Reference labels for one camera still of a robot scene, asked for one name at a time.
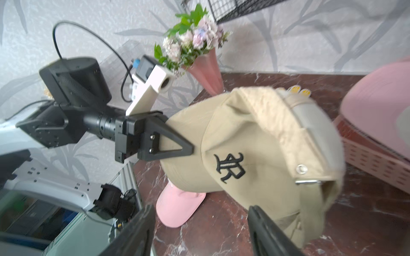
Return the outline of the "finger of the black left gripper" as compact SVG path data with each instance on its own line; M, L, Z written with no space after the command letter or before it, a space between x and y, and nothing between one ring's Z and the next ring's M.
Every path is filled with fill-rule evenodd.
M150 162L193 154L194 146L176 130L166 124L168 118L164 114L142 114L143 123L140 146L137 157ZM177 144L177 149L160 149L160 140L167 138Z

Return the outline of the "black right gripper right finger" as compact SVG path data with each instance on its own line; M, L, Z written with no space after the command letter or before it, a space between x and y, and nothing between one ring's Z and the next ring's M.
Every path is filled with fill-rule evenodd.
M248 210L248 226L255 256L304 256L257 205Z

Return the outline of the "pink baseball cap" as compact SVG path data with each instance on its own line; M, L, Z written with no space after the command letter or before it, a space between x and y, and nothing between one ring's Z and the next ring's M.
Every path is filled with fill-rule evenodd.
M206 195L183 191L168 180L156 204L159 220L169 228L182 226L202 204Z

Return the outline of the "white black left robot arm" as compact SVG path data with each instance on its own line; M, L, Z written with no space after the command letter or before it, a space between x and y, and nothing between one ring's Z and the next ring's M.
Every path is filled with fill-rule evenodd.
M115 143L114 159L136 156L155 161L189 156L193 145L152 111L172 72L144 55L132 74L134 101L127 110L109 106L112 96L99 63L91 57L60 59L42 68L41 79L53 96L49 103L23 109L1 124L1 187L74 211L90 211L106 192L103 185L66 178L36 163L34 148L78 143L85 133Z

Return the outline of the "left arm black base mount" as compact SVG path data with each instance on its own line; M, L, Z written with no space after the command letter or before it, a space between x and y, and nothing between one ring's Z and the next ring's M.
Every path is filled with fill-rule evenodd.
M138 213L137 203L122 196L119 188L110 184L101 185L101 188L101 194L94 200L91 212L104 220L117 219L121 222L130 221Z

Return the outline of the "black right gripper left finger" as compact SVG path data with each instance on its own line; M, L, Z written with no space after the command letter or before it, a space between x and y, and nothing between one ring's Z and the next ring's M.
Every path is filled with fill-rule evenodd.
M100 256L150 256L156 211L153 205L142 208Z

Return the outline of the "beige baseball cap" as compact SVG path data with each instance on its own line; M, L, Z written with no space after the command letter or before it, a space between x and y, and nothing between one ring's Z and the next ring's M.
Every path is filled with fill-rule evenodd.
M257 205L300 248L322 235L346 163L339 132L314 100L238 87L178 112L167 126L194 147L161 160L177 188L225 191L244 208Z

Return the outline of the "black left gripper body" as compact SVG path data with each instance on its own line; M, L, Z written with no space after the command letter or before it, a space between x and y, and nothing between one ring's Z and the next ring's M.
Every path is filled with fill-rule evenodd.
M83 116L86 130L100 139L115 142L114 159L124 163L129 157L136 155L143 161L154 161L154 154L159 152L159 132L149 125L161 127L167 117L160 111L142 113L132 116L98 114L88 112ZM154 137L154 144L144 143L144 139Z

